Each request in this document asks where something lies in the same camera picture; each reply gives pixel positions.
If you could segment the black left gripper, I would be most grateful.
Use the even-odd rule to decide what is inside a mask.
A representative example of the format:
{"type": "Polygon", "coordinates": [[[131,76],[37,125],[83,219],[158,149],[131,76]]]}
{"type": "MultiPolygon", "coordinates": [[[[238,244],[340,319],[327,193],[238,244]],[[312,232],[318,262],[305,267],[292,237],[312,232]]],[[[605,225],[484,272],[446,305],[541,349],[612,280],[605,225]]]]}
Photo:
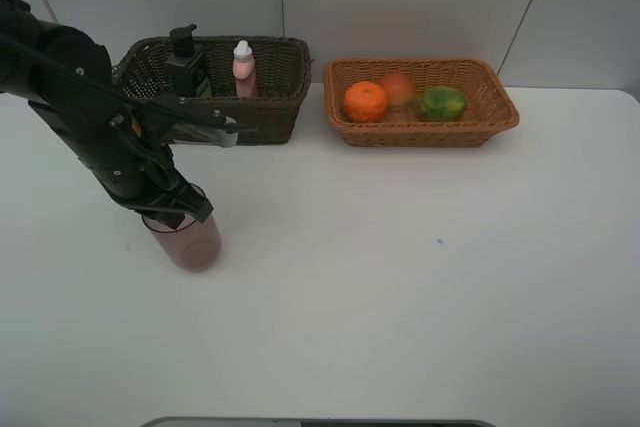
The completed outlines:
{"type": "Polygon", "coordinates": [[[196,215],[196,209],[203,208],[200,199],[189,199],[190,183],[176,169],[168,147],[139,137],[127,116],[116,119],[75,133],[76,155],[114,202],[141,215],[160,212],[160,223],[178,229],[183,213],[196,215]]]}

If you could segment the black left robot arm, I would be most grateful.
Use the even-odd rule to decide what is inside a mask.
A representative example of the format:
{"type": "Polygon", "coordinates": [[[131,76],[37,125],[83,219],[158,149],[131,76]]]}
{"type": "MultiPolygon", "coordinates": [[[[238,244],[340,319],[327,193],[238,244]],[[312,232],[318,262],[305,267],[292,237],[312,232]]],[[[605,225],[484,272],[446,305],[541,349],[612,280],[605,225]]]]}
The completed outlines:
{"type": "Polygon", "coordinates": [[[202,115],[119,92],[105,47],[75,28],[38,20],[21,0],[1,0],[1,90],[25,99],[121,207],[170,228],[212,213],[162,139],[202,115]]]}

